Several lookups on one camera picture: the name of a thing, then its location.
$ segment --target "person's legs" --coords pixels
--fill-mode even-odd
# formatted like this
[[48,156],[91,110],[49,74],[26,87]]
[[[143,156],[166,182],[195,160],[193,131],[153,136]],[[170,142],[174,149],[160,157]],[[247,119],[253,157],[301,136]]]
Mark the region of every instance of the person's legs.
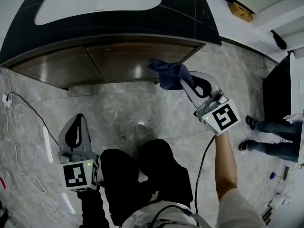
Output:
[[246,117],[246,122],[252,130],[257,130],[264,133],[273,133],[287,140],[301,137],[302,123],[272,123],[266,121],[254,120],[251,117]]
[[121,150],[105,150],[100,163],[111,219],[114,225],[121,226],[130,215],[149,203],[151,193],[138,182],[135,161]]
[[247,149],[257,150],[268,155],[277,156],[284,160],[297,162],[299,156],[300,143],[299,141],[295,142],[280,142],[280,143],[265,143],[257,142],[254,140],[247,140],[246,142]]
[[184,204],[190,208],[193,200],[188,170],[174,159],[172,150],[163,139],[145,143],[139,148],[138,165],[148,177],[153,191],[159,191],[157,200]]

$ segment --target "blue towel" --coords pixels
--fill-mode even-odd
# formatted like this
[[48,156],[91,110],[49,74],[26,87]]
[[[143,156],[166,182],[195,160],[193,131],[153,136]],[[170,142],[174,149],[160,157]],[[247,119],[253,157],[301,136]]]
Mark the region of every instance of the blue towel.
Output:
[[166,63],[155,58],[151,58],[149,62],[149,69],[159,73],[161,88],[168,90],[183,89],[180,82],[181,78],[185,80],[190,87],[194,87],[191,74],[184,64]]

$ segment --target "wooden cabinet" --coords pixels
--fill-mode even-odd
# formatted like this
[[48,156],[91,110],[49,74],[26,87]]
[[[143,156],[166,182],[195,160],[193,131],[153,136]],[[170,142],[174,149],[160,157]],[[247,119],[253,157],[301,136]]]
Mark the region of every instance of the wooden cabinet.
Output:
[[59,88],[104,80],[83,47],[42,55],[13,70]]
[[157,80],[158,73],[148,68],[154,57],[168,63],[182,61],[194,46],[158,42],[118,42],[86,47],[107,83]]

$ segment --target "black trash can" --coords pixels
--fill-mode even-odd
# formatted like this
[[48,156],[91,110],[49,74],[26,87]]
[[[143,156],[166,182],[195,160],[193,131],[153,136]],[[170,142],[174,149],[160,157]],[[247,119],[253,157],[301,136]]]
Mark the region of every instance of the black trash can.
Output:
[[265,121],[281,122],[283,117],[290,115],[290,59],[291,54],[276,65],[263,82]]

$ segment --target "marble floor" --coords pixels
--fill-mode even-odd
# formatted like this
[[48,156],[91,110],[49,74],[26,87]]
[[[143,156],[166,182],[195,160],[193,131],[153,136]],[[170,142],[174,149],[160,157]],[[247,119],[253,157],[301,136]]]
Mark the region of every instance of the marble floor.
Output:
[[[271,61],[245,49],[223,42],[223,46],[207,45],[186,63],[189,70],[214,76],[230,98],[233,98],[242,122],[229,130],[238,166],[238,186],[250,203],[262,213],[273,198],[277,180],[269,180],[272,171],[282,168],[283,162],[258,152],[239,152],[238,144],[248,138],[278,142],[271,134],[253,132],[244,119],[250,114],[263,119],[263,78],[275,66]],[[193,116],[195,110],[183,91],[165,91],[151,82],[91,85],[63,91],[7,71],[13,91],[22,95],[45,119],[57,138],[69,118],[83,113],[87,119],[92,148],[98,154],[105,149],[121,149],[136,158],[137,148],[157,137],[172,147],[174,157],[189,170],[192,188],[198,175],[200,160],[213,134]],[[9,92],[9,84],[0,80],[0,95]],[[55,219],[64,228],[78,228],[82,224],[81,203],[76,194],[65,190],[58,177],[58,147],[51,141],[54,163],[50,163],[45,147],[43,123],[22,101],[14,98],[14,110],[19,126],[9,117],[9,131],[17,143],[23,173],[33,183],[39,178],[47,190],[40,197],[46,207],[56,205]],[[38,199],[39,191],[21,175],[16,164],[15,146],[6,131],[4,104],[0,102],[0,174],[7,179],[8,188],[0,191],[12,218],[24,228],[59,228]],[[144,122],[148,131],[138,125]],[[219,203],[214,180],[215,148],[207,153],[199,184],[199,212],[214,226]],[[66,193],[75,214],[62,198]],[[108,203],[103,190],[104,209]]]

